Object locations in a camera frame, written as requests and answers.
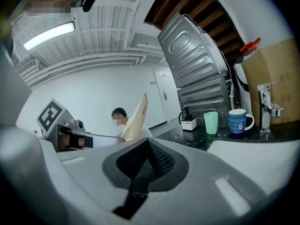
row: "mug handle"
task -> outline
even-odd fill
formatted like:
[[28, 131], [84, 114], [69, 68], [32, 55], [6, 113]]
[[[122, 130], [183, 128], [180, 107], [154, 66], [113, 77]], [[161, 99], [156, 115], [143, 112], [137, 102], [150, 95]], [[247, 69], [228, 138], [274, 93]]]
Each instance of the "mug handle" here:
[[252, 118], [252, 123], [248, 126], [248, 127], [246, 127], [245, 128], [245, 131], [246, 130], [249, 130], [251, 127], [253, 127], [253, 125], [254, 125], [254, 117], [253, 117], [253, 115], [251, 115], [251, 114], [246, 114], [246, 117], [247, 118]]

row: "green cup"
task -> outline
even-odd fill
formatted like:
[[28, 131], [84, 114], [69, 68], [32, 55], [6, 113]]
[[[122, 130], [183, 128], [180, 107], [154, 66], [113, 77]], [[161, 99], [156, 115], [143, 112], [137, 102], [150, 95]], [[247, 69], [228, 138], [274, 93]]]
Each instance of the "green cup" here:
[[207, 112], [204, 114], [205, 128], [208, 134], [216, 134], [218, 131], [218, 113]]

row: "fluorescent lamp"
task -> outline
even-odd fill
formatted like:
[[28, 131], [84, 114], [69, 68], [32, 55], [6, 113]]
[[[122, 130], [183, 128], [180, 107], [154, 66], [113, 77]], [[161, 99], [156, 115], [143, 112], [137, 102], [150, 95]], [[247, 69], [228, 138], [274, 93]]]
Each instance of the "fluorescent lamp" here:
[[31, 48], [35, 47], [36, 45], [39, 45], [40, 43], [47, 41], [51, 38], [57, 37], [59, 35], [68, 33], [68, 32], [73, 32], [75, 30], [74, 23], [73, 22], [68, 22], [63, 25], [60, 25], [58, 27], [52, 28], [46, 32], [43, 32], [33, 39], [29, 40], [26, 42], [23, 46], [25, 49], [28, 51]]

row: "faucet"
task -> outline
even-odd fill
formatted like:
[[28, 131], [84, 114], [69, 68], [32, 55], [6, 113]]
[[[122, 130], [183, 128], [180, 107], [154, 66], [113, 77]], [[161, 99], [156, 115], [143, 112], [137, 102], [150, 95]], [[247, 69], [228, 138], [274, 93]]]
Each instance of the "faucet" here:
[[270, 84], [271, 83], [267, 83], [257, 86], [260, 107], [259, 129], [261, 133], [270, 132], [271, 117], [279, 118], [283, 114], [282, 107], [271, 103]]

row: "black countertop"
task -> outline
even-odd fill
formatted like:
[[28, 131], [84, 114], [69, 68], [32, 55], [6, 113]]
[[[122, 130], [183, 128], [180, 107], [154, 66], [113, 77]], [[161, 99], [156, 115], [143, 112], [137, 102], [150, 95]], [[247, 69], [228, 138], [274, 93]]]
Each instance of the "black countertop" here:
[[219, 128], [216, 134], [209, 135], [206, 133], [205, 127], [197, 127], [193, 131], [183, 131], [181, 125], [178, 125], [156, 138], [207, 151], [215, 140], [240, 143], [274, 143], [298, 140], [300, 139], [300, 122], [273, 125], [271, 132], [263, 135], [260, 135], [258, 127], [254, 126], [245, 131], [242, 136], [233, 136], [229, 128]]

